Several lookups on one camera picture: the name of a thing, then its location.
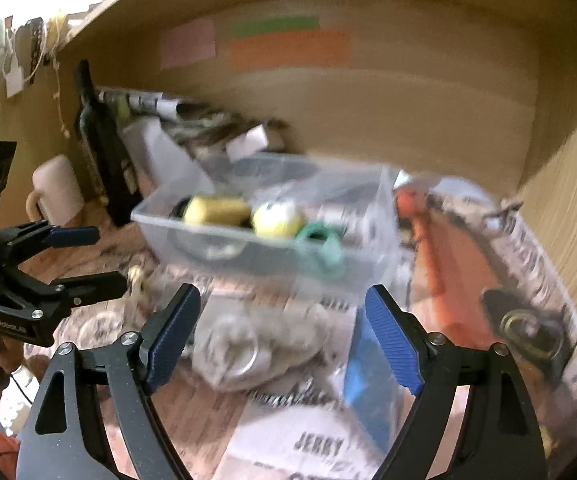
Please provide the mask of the clear plastic storage box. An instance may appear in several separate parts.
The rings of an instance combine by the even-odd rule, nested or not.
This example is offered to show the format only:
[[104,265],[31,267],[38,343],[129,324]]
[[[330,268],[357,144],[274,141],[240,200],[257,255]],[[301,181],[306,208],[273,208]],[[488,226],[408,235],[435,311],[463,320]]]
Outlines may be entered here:
[[161,263],[358,301],[396,279],[395,177],[380,164],[211,154],[159,185],[131,218]]

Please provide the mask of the pink ceramic mug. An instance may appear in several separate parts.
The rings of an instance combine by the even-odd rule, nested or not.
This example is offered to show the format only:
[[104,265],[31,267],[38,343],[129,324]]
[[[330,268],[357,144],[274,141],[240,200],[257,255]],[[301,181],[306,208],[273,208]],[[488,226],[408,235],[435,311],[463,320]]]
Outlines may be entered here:
[[25,209],[30,221],[49,221],[54,226],[66,226],[84,207],[72,163],[65,155],[57,155],[34,170],[32,190]]

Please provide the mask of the blue cloth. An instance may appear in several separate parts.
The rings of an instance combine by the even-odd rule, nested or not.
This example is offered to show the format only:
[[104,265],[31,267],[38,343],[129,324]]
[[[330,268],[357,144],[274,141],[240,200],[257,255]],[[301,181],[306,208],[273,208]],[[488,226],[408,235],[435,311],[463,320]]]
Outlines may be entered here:
[[403,396],[362,307],[356,313],[343,397],[374,448],[389,452],[399,432]]

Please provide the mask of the yellow soft ball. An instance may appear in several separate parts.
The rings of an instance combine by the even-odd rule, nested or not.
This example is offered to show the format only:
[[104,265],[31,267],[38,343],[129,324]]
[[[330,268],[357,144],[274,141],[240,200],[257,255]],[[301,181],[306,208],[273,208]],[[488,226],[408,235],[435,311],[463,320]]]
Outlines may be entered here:
[[294,238],[306,223],[302,208],[290,200],[263,203],[255,209],[252,216],[255,234],[272,240]]

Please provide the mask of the white paper card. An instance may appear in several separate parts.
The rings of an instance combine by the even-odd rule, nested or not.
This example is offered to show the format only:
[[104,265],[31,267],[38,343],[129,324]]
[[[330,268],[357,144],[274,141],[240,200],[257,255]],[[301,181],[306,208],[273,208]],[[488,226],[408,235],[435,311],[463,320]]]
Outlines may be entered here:
[[269,139],[264,125],[258,125],[240,134],[226,144],[226,154],[231,162],[264,151]]

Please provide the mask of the green scrunchie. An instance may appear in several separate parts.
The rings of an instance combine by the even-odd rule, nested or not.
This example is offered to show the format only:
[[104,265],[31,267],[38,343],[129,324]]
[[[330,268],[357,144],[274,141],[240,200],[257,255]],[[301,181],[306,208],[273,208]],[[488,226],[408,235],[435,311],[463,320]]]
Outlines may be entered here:
[[308,222],[295,238],[298,263],[312,278],[333,282],[346,271],[342,231],[320,221]]

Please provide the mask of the silver glitter pouch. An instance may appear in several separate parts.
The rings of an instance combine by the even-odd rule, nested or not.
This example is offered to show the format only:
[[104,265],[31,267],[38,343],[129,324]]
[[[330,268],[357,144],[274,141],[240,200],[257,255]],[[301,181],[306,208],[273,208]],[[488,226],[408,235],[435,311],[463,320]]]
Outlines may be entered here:
[[216,391],[259,387],[317,356],[330,337],[330,321],[321,304],[310,302],[271,307],[208,300],[194,330],[192,370]]

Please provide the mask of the pink sticky note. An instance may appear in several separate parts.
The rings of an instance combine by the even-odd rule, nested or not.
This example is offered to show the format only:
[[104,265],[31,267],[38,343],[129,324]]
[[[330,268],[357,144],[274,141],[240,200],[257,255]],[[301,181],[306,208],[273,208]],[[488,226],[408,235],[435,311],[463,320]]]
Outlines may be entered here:
[[215,58],[216,29],[211,18],[198,18],[159,35],[159,68],[170,70]]

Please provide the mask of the orange sticky note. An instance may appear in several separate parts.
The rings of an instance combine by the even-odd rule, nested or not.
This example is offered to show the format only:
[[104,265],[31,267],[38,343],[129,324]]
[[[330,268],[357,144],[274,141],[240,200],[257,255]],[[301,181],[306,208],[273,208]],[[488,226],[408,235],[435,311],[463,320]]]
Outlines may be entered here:
[[229,42],[231,67],[240,72],[281,67],[339,67],[353,57],[353,38],[325,29],[270,32]]

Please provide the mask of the vintage newspaper table mat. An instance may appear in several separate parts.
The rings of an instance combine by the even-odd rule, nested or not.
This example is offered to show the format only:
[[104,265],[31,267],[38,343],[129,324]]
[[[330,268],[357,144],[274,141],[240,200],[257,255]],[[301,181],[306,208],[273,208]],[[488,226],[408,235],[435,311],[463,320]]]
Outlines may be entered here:
[[[108,344],[195,284],[213,307],[303,308],[305,301],[246,281],[160,266],[146,252],[110,246],[78,270],[120,263],[131,292],[76,312],[58,341]],[[577,311],[550,259],[516,210],[434,193],[415,248],[403,260],[406,306],[428,330],[464,346],[504,342],[531,395],[555,477],[577,453]],[[248,398],[211,388],[184,356],[154,403],[170,440],[197,479],[366,479],[410,410],[377,345],[366,312],[321,301],[329,336],[321,352]]]

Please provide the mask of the dark wine bottle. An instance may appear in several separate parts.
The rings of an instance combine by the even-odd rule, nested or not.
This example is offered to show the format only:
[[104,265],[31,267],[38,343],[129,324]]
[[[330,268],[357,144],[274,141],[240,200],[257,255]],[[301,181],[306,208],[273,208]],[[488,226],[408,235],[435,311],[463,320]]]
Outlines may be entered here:
[[87,60],[77,64],[74,77],[81,103],[79,131],[88,141],[98,170],[107,200],[106,211],[120,228],[131,221],[132,209],[142,202],[136,170],[117,132],[110,107],[96,93]]

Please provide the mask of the green sticky note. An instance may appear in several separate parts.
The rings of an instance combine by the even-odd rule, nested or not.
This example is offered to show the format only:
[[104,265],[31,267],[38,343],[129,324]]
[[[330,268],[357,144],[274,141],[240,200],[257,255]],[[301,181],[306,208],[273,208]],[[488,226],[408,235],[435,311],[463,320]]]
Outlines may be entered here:
[[320,28],[320,18],[314,15],[283,15],[271,18],[255,18],[233,23],[231,37],[246,39],[260,35],[279,34],[279,32],[294,32],[294,30],[317,30]]

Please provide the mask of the yellow sponge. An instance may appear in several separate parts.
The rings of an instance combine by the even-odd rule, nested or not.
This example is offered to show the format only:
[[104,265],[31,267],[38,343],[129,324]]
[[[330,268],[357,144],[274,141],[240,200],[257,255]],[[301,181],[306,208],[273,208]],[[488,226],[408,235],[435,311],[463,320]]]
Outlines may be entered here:
[[182,220],[189,226],[241,226],[252,207],[238,197],[195,195],[186,205]]

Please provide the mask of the rolled newspaper stack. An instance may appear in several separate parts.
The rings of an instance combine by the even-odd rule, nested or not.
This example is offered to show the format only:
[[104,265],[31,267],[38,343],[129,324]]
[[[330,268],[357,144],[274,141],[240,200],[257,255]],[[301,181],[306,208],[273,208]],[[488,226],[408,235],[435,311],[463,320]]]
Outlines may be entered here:
[[179,122],[183,114],[195,110],[200,103],[183,96],[165,92],[152,92],[116,87],[98,87],[98,97],[110,103],[111,99],[123,98],[133,113],[155,115],[170,122]]

